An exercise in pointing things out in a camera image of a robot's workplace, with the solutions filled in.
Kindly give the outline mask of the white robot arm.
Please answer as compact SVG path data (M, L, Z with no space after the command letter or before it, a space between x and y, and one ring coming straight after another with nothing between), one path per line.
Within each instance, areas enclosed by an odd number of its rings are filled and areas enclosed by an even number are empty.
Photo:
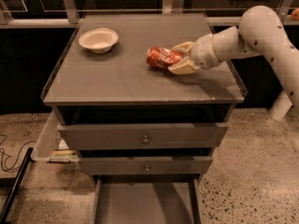
M174 47L183 59L168 70L174 75L213 69L231 59L262 55L271 65L293 106L299 106L299 50L271 8L248 9L237 26Z

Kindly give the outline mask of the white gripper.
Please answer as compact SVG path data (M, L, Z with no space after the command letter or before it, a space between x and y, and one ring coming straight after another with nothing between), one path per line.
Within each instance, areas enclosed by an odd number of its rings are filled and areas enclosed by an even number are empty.
M178 44L173 51L185 55L181 61L172 64L167 69L174 75L190 75L200 67L205 70L215 68L221 64L212 43L213 34L208 34L192 41Z

